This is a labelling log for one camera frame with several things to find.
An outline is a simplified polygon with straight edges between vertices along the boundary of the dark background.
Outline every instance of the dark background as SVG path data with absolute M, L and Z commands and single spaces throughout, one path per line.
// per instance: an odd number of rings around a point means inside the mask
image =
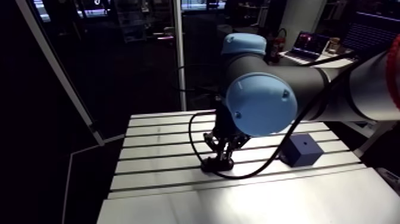
M 96 145 L 56 78 L 14 1 L 1 14 L 2 199 L 1 223 L 61 223 L 70 153 Z M 221 12 L 183 17 L 185 62 L 217 63 Z M 332 30 L 335 26 L 324 26 Z M 179 111 L 179 96 L 169 84 L 176 65 L 171 42 L 124 44 L 107 21 L 86 23 L 83 42 L 58 37 L 44 24 L 69 78 L 104 137 L 126 131 L 131 114 Z M 187 86 L 215 84 L 210 69 L 188 69 Z M 188 95 L 189 109 L 208 108 L 204 96 Z M 341 123 L 327 123 L 351 149 L 365 137 Z M 400 174 L 399 127 L 385 134 L 362 158 L 369 166 Z M 107 197 L 122 141 L 74 156 L 66 223 L 95 223 Z

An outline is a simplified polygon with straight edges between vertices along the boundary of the aluminum slotted table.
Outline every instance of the aluminum slotted table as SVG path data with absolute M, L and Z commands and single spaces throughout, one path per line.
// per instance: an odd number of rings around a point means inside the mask
M 324 123 L 303 122 L 324 154 L 309 167 L 273 161 L 258 176 L 230 181 L 204 174 L 189 144 L 194 111 L 131 117 L 98 224 L 400 223 L 400 198 Z M 212 155 L 203 133 L 214 116 L 194 120 L 193 140 Z M 244 175 L 272 155 L 287 129 L 252 138 L 233 153 L 230 175 Z

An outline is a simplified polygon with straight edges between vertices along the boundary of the glass wall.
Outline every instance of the glass wall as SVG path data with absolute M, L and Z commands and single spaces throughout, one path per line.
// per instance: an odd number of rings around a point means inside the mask
M 180 110 L 171 0 L 34 0 L 64 72 L 104 138 L 132 114 Z

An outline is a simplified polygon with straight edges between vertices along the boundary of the blue cube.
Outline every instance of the blue cube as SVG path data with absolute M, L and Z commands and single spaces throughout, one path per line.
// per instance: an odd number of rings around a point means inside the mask
M 290 167 L 311 166 L 324 153 L 309 134 L 292 135 L 282 145 L 279 159 Z

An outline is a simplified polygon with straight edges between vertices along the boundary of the metal pole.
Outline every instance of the metal pole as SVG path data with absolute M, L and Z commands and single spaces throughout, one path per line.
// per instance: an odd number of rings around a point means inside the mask
M 180 8 L 180 0 L 174 0 L 174 27 L 175 27 L 175 39 L 176 39 L 176 53 L 178 59 L 178 67 L 184 66 L 183 58 L 183 36 L 182 36 L 182 14 Z M 179 70 L 179 88 L 186 89 L 185 87 L 185 69 Z M 186 111 L 186 93 L 183 91 L 179 92 L 180 97 L 180 109 Z

